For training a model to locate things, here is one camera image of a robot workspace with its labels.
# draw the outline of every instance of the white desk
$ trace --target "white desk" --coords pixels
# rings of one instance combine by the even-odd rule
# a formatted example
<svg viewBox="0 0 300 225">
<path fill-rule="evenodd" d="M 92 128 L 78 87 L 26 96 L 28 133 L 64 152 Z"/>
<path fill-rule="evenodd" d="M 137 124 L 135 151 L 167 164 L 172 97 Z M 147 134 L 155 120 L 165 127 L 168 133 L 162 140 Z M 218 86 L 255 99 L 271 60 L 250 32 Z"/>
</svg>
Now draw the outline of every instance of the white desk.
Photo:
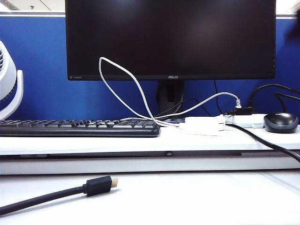
<svg viewBox="0 0 300 225">
<path fill-rule="evenodd" d="M 1 205 L 101 175 L 1 176 Z M 300 170 L 121 174 L 116 190 L 74 195 L 0 218 L 1 225 L 300 224 Z"/>
<path fill-rule="evenodd" d="M 295 159 L 270 150 L 241 131 L 229 129 L 218 136 L 187 135 L 182 130 L 163 127 L 156 138 L 0 137 L 1 156 L 24 156 L 1 159 L 1 174 L 300 168 Z M 249 130 L 271 143 L 300 150 L 300 126 L 294 134 L 274 134 L 261 128 Z M 98 153 L 118 152 L 141 153 L 141 156 L 95 157 Z M 145 152 L 162 155 L 145 156 Z M 168 152 L 173 153 L 171 157 L 166 156 Z M 72 154 L 80 156 L 59 158 Z"/>
</svg>

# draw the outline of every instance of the computer mouse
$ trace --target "computer mouse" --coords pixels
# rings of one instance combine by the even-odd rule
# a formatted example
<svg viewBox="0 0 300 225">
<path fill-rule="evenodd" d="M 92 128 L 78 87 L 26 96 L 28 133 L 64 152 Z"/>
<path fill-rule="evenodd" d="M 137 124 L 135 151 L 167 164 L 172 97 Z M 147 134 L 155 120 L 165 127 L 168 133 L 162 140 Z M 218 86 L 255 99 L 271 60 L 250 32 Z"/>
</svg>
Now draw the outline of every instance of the computer mouse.
<svg viewBox="0 0 300 225">
<path fill-rule="evenodd" d="M 291 134 L 297 130 L 299 119 L 296 115 L 285 112 L 271 113 L 263 118 L 267 131 L 281 134 Z"/>
</svg>

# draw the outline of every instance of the blue cubicle wall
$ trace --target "blue cubicle wall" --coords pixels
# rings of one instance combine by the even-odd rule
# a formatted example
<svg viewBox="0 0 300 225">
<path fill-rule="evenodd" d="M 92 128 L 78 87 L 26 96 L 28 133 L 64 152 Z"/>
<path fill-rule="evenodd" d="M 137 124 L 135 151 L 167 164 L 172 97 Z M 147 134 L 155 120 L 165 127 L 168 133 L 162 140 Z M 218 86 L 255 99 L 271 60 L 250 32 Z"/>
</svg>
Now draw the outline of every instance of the blue cubicle wall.
<svg viewBox="0 0 300 225">
<path fill-rule="evenodd" d="M 277 68 L 272 80 L 219 80 L 219 92 L 237 94 L 245 105 L 251 92 L 267 83 L 279 83 L 300 89 L 300 40 L 287 41 L 286 34 L 294 19 L 277 19 Z M 119 119 L 133 116 L 104 86 L 103 82 L 67 80 L 66 34 L 64 17 L 0 17 L 0 38 L 16 67 L 24 71 L 24 97 L 11 119 Z M 111 82 L 117 93 L 136 111 L 147 114 L 142 98 L 131 81 Z M 158 112 L 155 100 L 157 81 L 143 81 L 150 108 Z M 205 99 L 215 93 L 212 80 L 186 81 L 185 98 Z M 273 95 L 275 88 L 262 90 L 254 105 L 261 113 L 279 112 L 281 106 Z M 300 116 L 300 103 L 284 100 L 287 110 Z M 225 111 L 234 107 L 232 97 L 222 96 L 219 105 Z M 7 101 L 0 103 L 3 108 Z M 187 108 L 195 102 L 184 105 Z M 219 112 L 216 101 L 205 107 L 213 115 Z M 188 116 L 206 115 L 199 108 Z"/>
</svg>

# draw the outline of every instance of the keyboard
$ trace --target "keyboard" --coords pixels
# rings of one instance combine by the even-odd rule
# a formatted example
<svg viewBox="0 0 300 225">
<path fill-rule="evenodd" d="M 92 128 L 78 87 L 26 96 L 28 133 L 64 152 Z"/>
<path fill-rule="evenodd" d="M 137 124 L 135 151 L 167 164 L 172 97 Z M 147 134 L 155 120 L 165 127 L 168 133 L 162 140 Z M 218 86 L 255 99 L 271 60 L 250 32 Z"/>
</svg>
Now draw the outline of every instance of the keyboard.
<svg viewBox="0 0 300 225">
<path fill-rule="evenodd" d="M 0 136 L 157 137 L 160 126 L 144 120 L 0 120 Z"/>
</svg>

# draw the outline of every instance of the white cable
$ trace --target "white cable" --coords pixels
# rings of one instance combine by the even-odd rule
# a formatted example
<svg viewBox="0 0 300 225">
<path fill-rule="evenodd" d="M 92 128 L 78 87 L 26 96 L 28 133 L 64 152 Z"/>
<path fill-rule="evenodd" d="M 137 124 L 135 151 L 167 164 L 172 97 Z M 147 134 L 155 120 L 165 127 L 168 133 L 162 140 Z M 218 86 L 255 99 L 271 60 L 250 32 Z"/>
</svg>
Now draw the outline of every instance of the white cable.
<svg viewBox="0 0 300 225">
<path fill-rule="evenodd" d="M 145 107 L 147 109 L 147 112 L 148 114 L 150 115 L 151 118 L 149 117 L 146 117 L 146 116 L 143 116 L 139 113 L 137 113 L 136 111 L 134 111 L 130 106 L 128 106 L 113 90 L 112 88 L 109 86 L 109 84 L 106 82 L 105 78 L 103 77 L 103 74 L 102 74 L 102 69 L 101 69 L 101 63 L 102 63 L 102 60 L 105 60 L 107 61 L 108 63 L 112 64 L 113 66 L 119 68 L 120 70 L 124 71 L 125 73 L 127 73 L 133 80 L 134 82 L 136 83 L 140 93 L 141 93 L 141 96 L 143 98 L 143 101 L 144 101 L 144 104 L 145 104 Z M 230 96 L 233 96 L 234 98 L 236 98 L 236 108 L 241 108 L 241 105 L 240 105 L 240 99 L 232 94 L 232 93 L 229 93 L 229 92 L 220 92 L 220 93 L 217 93 L 207 99 L 205 99 L 204 101 L 196 104 L 195 106 L 183 111 L 183 112 L 179 112 L 179 113 L 173 113 L 173 114 L 169 114 L 169 115 L 165 115 L 165 116 L 159 116 L 159 117 L 153 117 L 151 111 L 150 111 L 150 108 L 148 106 L 148 103 L 147 103 L 147 100 L 146 100 L 146 97 L 145 97 L 145 94 L 142 90 L 142 87 L 140 86 L 139 82 L 137 81 L 136 77 L 130 73 L 128 70 L 126 70 L 125 68 L 123 68 L 122 66 L 118 65 L 117 63 L 105 58 L 105 57 L 100 57 L 99 59 L 99 73 L 100 73 L 100 76 L 101 76 L 101 79 L 103 80 L 104 84 L 107 86 L 107 88 L 111 91 L 111 93 L 124 105 L 126 106 L 127 109 L 129 109 L 131 112 L 133 112 L 135 115 L 143 118 L 143 119 L 146 119 L 146 120 L 152 120 L 154 121 L 156 124 L 160 125 L 160 126 L 163 126 L 163 127 L 178 127 L 179 125 L 177 124 L 172 124 L 172 123 L 168 123 L 168 122 L 164 122 L 164 121 L 160 121 L 160 120 L 157 120 L 157 119 L 160 119 L 160 118 L 164 118 L 164 117 L 169 117 L 169 116 L 178 116 L 178 115 L 182 115 L 182 114 L 185 114 L 201 105 L 203 105 L 204 103 L 208 102 L 209 100 L 211 100 L 212 98 L 215 98 L 219 95 L 230 95 Z M 122 120 L 128 120 L 128 119 L 136 119 L 136 118 L 124 118 Z"/>
<path fill-rule="evenodd" d="M 136 111 L 134 111 L 130 106 L 128 106 L 128 105 L 127 105 L 127 104 L 126 104 L 126 103 L 125 103 L 125 102 L 124 102 L 124 101 L 123 101 L 123 100 L 122 100 L 122 99 L 121 99 L 121 98 L 120 98 L 120 97 L 112 90 L 112 88 L 109 86 L 109 84 L 106 82 L 105 78 L 103 77 L 102 70 L 101 70 L 101 62 L 102 62 L 102 60 L 104 60 L 104 61 L 106 61 L 106 62 L 112 64 L 113 66 L 119 68 L 120 70 L 123 70 L 125 73 L 127 73 L 127 74 L 134 80 L 134 82 L 136 83 L 136 85 L 137 85 L 137 87 L 138 87 L 138 89 L 139 89 L 139 91 L 140 91 L 140 93 L 141 93 L 141 95 L 142 95 L 142 98 L 143 98 L 145 107 L 146 107 L 146 109 L 147 109 L 147 112 L 148 112 L 148 114 L 149 114 L 149 116 L 150 116 L 151 118 L 146 117 L 146 116 L 143 116 L 143 115 L 137 113 Z M 101 79 L 103 80 L 103 82 L 104 82 L 104 84 L 107 86 L 107 88 L 111 91 L 111 93 L 112 93 L 112 94 L 113 94 L 113 95 L 114 95 L 114 96 L 115 96 L 115 97 L 116 97 L 116 98 L 117 98 L 124 106 L 126 106 L 127 109 L 129 109 L 129 110 L 130 110 L 131 112 L 133 112 L 135 115 L 137 115 L 137 116 L 139 116 L 139 117 L 142 117 L 142 118 L 144 118 L 144 119 L 152 120 L 152 121 L 154 121 L 156 124 L 158 124 L 158 125 L 160 125 L 160 126 L 163 126 L 163 127 L 178 127 L 178 126 L 179 126 L 179 125 L 176 125 L 176 124 L 172 124 L 172 123 L 167 123 L 167 122 L 164 122 L 164 121 L 156 120 L 156 119 L 153 117 L 153 115 L 152 115 L 152 113 L 151 113 L 151 111 L 150 111 L 150 109 L 149 109 L 149 106 L 148 106 L 148 103 L 147 103 L 145 94 L 144 94 L 144 92 L 143 92 L 143 90 L 142 90 L 142 88 L 141 88 L 139 82 L 137 81 L 136 77 L 133 76 L 132 73 L 130 73 L 128 70 L 126 70 L 126 69 L 123 68 L 122 66 L 118 65 L 117 63 L 114 63 L 113 61 L 111 61 L 111 60 L 109 60 L 109 59 L 107 59 L 107 58 L 105 58 L 105 57 L 100 57 L 100 59 L 99 59 L 99 73 L 100 73 Z"/>
<path fill-rule="evenodd" d="M 212 98 L 215 98 L 216 96 L 219 96 L 219 95 L 230 95 L 230 96 L 235 97 L 235 98 L 236 98 L 236 103 L 237 103 L 236 107 L 240 107 L 240 104 L 239 104 L 240 100 L 239 100 L 239 98 L 238 98 L 236 95 L 234 95 L 234 94 L 232 94 L 232 93 L 229 93 L 229 92 L 220 92 L 220 93 L 217 93 L 217 94 L 215 94 L 215 95 L 213 95 L 213 96 L 211 96 L 211 97 L 205 99 L 204 101 L 202 101 L 202 102 L 196 104 L 195 106 L 193 106 L 193 107 L 187 109 L 186 111 L 179 112 L 179 113 L 173 113 L 173 114 L 169 114 L 169 115 L 164 115 L 164 116 L 158 116 L 158 117 L 155 117 L 155 119 L 161 119 L 161 118 L 164 118 L 164 117 L 178 116 L 178 115 L 185 114 L 185 113 L 187 113 L 187 112 L 189 112 L 189 111 L 192 111 L 192 110 L 195 109 L 195 108 L 198 108 L 199 106 L 203 105 L 204 103 L 208 102 L 208 101 L 211 100 Z M 130 119 L 136 119 L 136 118 L 124 118 L 124 119 L 122 119 L 122 120 L 130 120 Z"/>
</svg>

